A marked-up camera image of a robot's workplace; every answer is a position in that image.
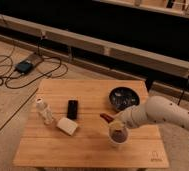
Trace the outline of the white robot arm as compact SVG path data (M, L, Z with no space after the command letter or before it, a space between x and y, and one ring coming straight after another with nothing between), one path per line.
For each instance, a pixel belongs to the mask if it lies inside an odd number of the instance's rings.
M149 97L145 103L128 107L115 115L128 129L143 125L170 123L189 131L189 110L161 96Z

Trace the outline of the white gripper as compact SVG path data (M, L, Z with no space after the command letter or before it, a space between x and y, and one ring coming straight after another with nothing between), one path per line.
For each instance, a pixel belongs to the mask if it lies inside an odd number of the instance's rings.
M122 130L124 125L128 129L134 129L139 127L139 123L136 121L135 116L140 113L140 109L136 106L128 107L123 111L118 112L114 120L109 124L109 128L112 130Z

